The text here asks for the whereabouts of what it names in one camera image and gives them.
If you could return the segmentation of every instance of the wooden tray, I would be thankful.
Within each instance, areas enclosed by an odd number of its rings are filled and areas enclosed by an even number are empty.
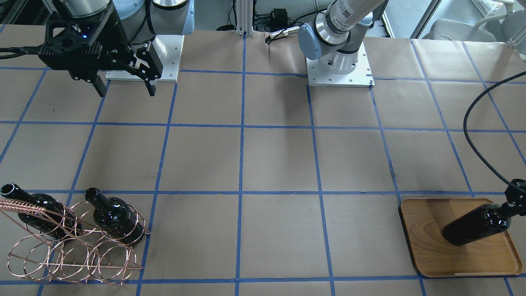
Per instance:
[[[400,216],[416,269],[430,278],[521,273],[522,262],[507,231],[464,246],[450,244],[441,234],[451,221],[491,202],[479,198],[404,200]]]

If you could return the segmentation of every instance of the chair backrest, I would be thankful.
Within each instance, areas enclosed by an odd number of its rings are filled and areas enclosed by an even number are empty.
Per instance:
[[[515,35],[519,30],[524,28],[526,24],[526,11],[516,11],[502,21],[501,32],[505,41]],[[526,54],[526,38],[519,43],[515,49],[521,53]]]

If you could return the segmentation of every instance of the black bottle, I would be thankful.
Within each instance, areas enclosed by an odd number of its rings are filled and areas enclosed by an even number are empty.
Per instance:
[[[90,188],[84,194],[86,200],[95,207],[95,223],[114,240],[123,244],[135,244],[144,235],[144,228],[137,223],[126,202],[118,198],[106,198],[97,188]]]
[[[444,238],[454,245],[467,243],[501,233],[511,225],[511,218],[494,203],[483,204],[444,227]]]
[[[45,209],[53,211],[55,213],[64,213],[64,206],[53,197],[42,193],[29,194],[22,190],[18,185],[13,183],[4,185],[0,189],[0,193],[3,197],[8,199],[21,200],[34,205],[43,206]],[[66,216],[71,218],[64,220],[64,226],[68,229],[69,232],[74,233],[73,229],[75,227],[77,231],[81,230],[82,227],[80,223],[75,223],[75,216],[72,213],[67,212]],[[61,223],[62,219],[64,219],[62,216],[53,214],[49,214],[49,217],[55,220],[57,223]],[[68,236],[66,232],[55,223],[43,220],[39,217],[32,216],[29,214],[18,214],[18,218],[20,218],[22,222],[36,228],[42,233],[47,233],[54,239],[59,240]]]

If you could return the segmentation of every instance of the tiled table surface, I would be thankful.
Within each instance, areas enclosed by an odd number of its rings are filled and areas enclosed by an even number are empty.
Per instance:
[[[43,28],[0,28],[0,46]],[[152,235],[123,287],[40,285],[0,268],[8,295],[523,295],[519,277],[425,279],[398,205],[408,197],[489,197],[505,184],[461,132],[496,81],[524,71],[502,44],[368,38],[373,89],[307,87],[292,37],[195,32],[180,81],[90,85],[27,56],[0,61],[0,182],[67,204],[96,186],[135,205]],[[526,177],[526,77],[474,109],[481,152]],[[24,232],[3,223],[0,254]],[[510,229],[526,259],[526,219]]]

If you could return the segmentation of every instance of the white mounting plate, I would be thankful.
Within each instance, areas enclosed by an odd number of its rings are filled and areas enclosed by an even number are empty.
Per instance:
[[[177,82],[185,37],[181,35],[157,35],[156,40],[157,39],[159,39],[160,44],[164,44],[165,48],[158,48],[157,42],[154,42],[156,45],[155,49],[163,64],[161,78],[155,81]],[[106,79],[116,81],[143,81],[141,78],[131,75],[126,71],[109,71],[106,73]]]
[[[321,60],[309,60],[308,58],[305,60],[309,85],[311,86],[370,87],[375,85],[363,43],[358,50],[356,68],[349,74],[331,73],[328,65]]]

